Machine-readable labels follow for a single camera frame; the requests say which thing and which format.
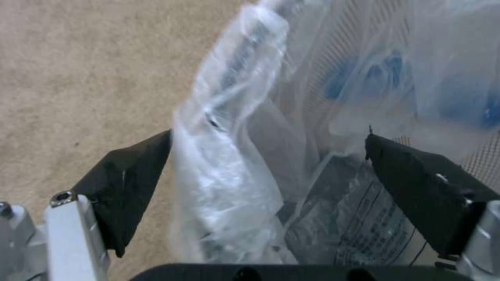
transparent plastic bag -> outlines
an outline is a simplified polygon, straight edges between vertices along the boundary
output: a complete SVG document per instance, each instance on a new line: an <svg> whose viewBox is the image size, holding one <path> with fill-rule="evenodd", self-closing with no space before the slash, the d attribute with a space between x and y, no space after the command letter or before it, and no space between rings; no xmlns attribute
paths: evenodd
<svg viewBox="0 0 500 281"><path fill-rule="evenodd" d="M173 249L189 262L409 264L425 241L364 139L372 126L458 164L491 147L498 16L491 0L245 6L174 114Z"/></svg>

black cable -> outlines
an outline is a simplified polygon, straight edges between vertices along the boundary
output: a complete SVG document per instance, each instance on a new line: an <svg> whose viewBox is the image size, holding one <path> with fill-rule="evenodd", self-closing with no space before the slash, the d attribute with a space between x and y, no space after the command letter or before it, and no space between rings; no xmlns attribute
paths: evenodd
<svg viewBox="0 0 500 281"><path fill-rule="evenodd" d="M426 248L427 246L427 241L425 241L425 243L423 244L422 248L420 249L420 251L418 251L418 253L416 254L415 258L409 263L409 266L411 267L415 261L420 257L420 255L422 254L422 252L424 251L424 249Z"/></svg>
<svg viewBox="0 0 500 281"><path fill-rule="evenodd" d="M35 278L42 276L42 274L43 274L43 273L38 273L38 274L36 274L35 276L31 277L30 279L28 279L28 280L26 280L26 281L32 281L32 280L35 280Z"/></svg>

plastic-wrapped object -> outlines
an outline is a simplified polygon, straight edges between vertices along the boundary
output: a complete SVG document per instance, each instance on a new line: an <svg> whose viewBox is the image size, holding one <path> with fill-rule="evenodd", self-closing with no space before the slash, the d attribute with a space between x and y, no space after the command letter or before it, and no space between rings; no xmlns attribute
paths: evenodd
<svg viewBox="0 0 500 281"><path fill-rule="evenodd" d="M425 241L364 139L371 125L498 190L498 16L494 0L245 6L174 114L180 258L409 264Z"/></svg>

